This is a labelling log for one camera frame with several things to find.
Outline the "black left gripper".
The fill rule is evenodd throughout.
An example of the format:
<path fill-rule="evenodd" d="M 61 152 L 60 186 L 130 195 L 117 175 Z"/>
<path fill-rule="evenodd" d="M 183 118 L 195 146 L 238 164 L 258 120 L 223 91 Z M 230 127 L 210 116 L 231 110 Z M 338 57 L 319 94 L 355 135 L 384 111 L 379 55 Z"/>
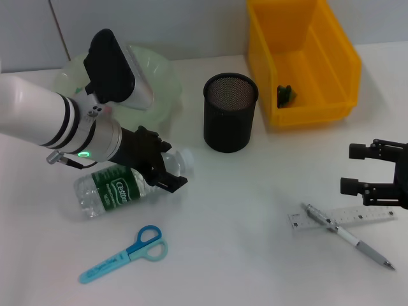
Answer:
<path fill-rule="evenodd" d="M 166 172 L 162 153 L 172 146 L 156 132 L 140 126 L 135 132 L 122 128 L 122 138 L 116 152 L 116 163 L 135 169 L 150 186 L 174 193 L 187 184 L 188 179 Z"/>

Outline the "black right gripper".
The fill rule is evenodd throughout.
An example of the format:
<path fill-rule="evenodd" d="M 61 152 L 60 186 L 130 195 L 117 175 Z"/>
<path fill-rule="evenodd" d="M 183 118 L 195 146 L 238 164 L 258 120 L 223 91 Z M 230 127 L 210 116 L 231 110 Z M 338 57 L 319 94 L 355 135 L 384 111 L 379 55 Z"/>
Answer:
<path fill-rule="evenodd" d="M 369 146 L 349 145 L 349 159 L 378 159 L 395 163 L 393 184 L 360 182 L 353 178 L 340 179 L 340 193 L 361 195 L 364 206 L 400 206 L 407 210 L 407 144 L 374 139 Z"/>

